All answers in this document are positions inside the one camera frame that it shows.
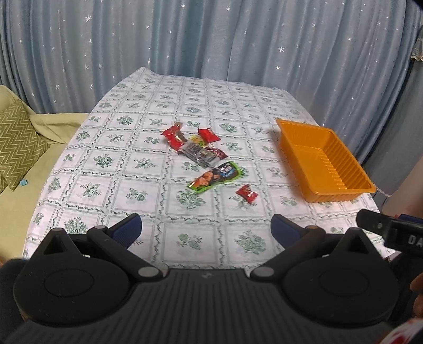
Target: green chevron pillow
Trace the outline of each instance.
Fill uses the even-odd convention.
[[[0,173],[12,191],[48,148],[20,99],[0,113]]]
[[[7,188],[7,182],[6,182],[6,179],[4,179],[4,177],[1,175],[1,173],[0,173],[0,194],[2,193],[2,191],[4,190],[4,189],[6,189]]]

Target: snack package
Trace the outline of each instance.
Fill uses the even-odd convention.
[[[203,138],[206,143],[212,143],[220,140],[220,137],[212,132],[211,129],[198,129],[198,134]]]
[[[175,122],[170,128],[163,131],[162,135],[168,139],[169,145],[174,150],[179,150],[187,142],[187,139],[181,132],[182,123]]]
[[[241,188],[236,192],[237,195],[240,195],[243,199],[245,199],[249,204],[253,203],[254,200],[257,198],[258,193],[253,192],[250,190],[250,185],[245,184],[241,186]]]
[[[199,144],[201,147],[207,146],[207,143],[201,138],[200,135],[194,134],[189,138],[190,141]]]
[[[220,150],[219,148],[215,148],[215,147],[205,147],[207,150],[209,150],[210,152],[213,152],[215,155],[217,155],[219,157],[220,160],[223,160],[225,158],[227,158],[228,156],[225,154],[225,152],[223,150]]]
[[[228,161],[222,165],[204,172],[201,177],[188,184],[188,187],[197,194],[204,192],[217,184],[231,182],[241,176],[241,171],[233,161]]]
[[[181,148],[179,148],[179,151],[183,152],[184,155],[190,158],[193,162],[196,162],[204,168],[213,168],[220,161],[219,157],[213,152],[190,140],[185,142]]]

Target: tablecloth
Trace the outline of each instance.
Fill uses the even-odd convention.
[[[137,70],[102,98],[57,161],[24,257],[53,227],[85,233],[138,213],[142,234],[129,249],[155,266],[242,267],[248,273],[283,250],[270,233],[273,214],[343,233],[356,226],[358,210],[377,210],[369,194],[351,202],[306,203],[278,149],[276,118],[316,124],[281,89]],[[211,128],[221,137],[215,147],[239,165],[242,178],[201,194],[187,188],[204,170],[160,135],[175,121],[188,137]],[[235,193],[246,183],[258,193],[251,205]],[[392,253],[379,236],[367,234],[383,257]]]

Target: orange tray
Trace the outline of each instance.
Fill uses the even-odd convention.
[[[284,151],[307,202],[350,201],[376,188],[357,160],[327,128],[276,119]]]

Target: person's hand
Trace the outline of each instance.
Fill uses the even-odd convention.
[[[423,273],[411,282],[410,289],[415,293],[420,293],[414,301],[413,311],[416,317],[423,318]]]

